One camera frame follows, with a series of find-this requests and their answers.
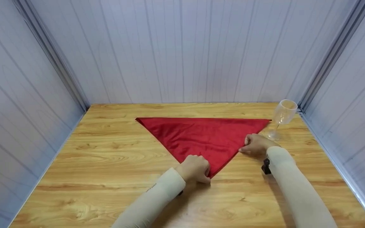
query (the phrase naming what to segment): white panel wall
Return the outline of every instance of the white panel wall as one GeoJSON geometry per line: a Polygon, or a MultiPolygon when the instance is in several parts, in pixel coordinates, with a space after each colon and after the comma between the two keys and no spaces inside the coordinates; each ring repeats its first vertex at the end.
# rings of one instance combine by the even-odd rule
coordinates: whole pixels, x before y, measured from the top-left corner
{"type": "Polygon", "coordinates": [[[365,18],[305,113],[365,198],[365,18]]]}
{"type": "Polygon", "coordinates": [[[10,0],[0,0],[0,227],[7,227],[82,110],[10,0]]]}
{"type": "Polygon", "coordinates": [[[299,101],[355,0],[31,0],[91,103],[299,101]]]}

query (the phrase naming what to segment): arm sleeve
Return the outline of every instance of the arm sleeve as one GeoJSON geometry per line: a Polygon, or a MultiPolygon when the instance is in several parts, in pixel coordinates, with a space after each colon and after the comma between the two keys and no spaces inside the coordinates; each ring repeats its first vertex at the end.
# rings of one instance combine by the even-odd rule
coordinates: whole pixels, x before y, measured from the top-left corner
{"type": "Polygon", "coordinates": [[[164,207],[185,188],[184,179],[173,168],[155,185],[135,200],[112,225],[112,228],[146,228],[154,222],[164,207]]]}
{"type": "Polygon", "coordinates": [[[290,153],[279,146],[267,150],[270,170],[292,212],[297,228],[337,227],[322,199],[295,164],[290,153]]]}

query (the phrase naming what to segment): red napkin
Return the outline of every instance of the red napkin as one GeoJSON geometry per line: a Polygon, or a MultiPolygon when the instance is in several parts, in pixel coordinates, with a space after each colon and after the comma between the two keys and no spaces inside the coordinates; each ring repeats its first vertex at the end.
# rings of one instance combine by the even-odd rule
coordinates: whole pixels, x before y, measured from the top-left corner
{"type": "Polygon", "coordinates": [[[243,146],[247,134],[259,133],[267,119],[136,118],[163,146],[183,162],[188,155],[209,161],[215,176],[243,146]]]}

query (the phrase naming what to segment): glass base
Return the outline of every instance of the glass base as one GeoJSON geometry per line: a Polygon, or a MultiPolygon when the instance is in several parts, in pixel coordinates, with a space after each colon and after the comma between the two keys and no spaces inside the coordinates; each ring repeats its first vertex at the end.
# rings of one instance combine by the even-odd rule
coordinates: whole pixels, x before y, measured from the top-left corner
{"type": "Polygon", "coordinates": [[[272,141],[278,141],[278,140],[280,140],[280,134],[277,131],[275,131],[275,130],[268,131],[267,134],[266,134],[266,137],[269,140],[272,140],[272,141]]]}

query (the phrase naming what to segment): black watch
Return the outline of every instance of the black watch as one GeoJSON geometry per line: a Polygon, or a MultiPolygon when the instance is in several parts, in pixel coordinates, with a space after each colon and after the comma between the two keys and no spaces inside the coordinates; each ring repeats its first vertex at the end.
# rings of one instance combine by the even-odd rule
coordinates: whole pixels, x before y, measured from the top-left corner
{"type": "Polygon", "coordinates": [[[270,170],[270,160],[268,158],[263,160],[263,165],[261,166],[261,170],[264,172],[265,175],[271,174],[270,170]]]}

